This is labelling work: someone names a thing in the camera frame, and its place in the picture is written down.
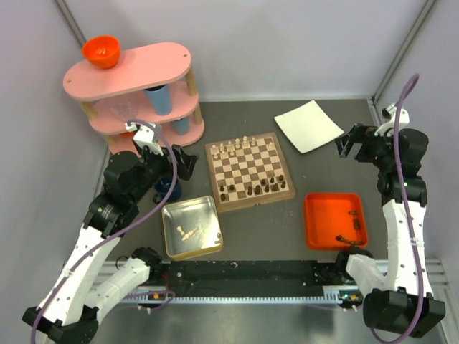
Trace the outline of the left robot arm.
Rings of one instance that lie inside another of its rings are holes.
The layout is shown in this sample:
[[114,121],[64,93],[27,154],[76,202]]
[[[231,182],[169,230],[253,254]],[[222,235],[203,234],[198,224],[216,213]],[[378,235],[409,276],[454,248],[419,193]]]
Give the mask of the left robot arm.
[[91,287],[108,255],[128,229],[141,222],[138,202],[161,178],[188,181],[198,160],[182,147],[154,152],[142,143],[137,151],[113,154],[103,172],[103,188],[83,219],[77,243],[58,280],[43,301],[25,310],[22,320],[54,343],[90,343],[103,318],[135,287],[162,278],[161,258],[151,248],[136,249],[128,266],[96,290]]

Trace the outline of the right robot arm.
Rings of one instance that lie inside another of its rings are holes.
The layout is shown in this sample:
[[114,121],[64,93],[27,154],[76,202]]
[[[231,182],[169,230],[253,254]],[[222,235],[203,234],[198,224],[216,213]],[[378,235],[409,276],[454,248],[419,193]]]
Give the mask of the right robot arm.
[[429,139],[418,130],[403,129],[395,145],[389,133],[378,135],[377,127],[357,123],[335,143],[342,158],[359,144],[355,159],[379,170],[388,252],[387,272],[382,273],[367,250],[352,247],[336,263],[336,278],[359,287],[368,328],[421,338],[445,317],[445,304],[433,297],[425,267],[427,187],[417,173]]

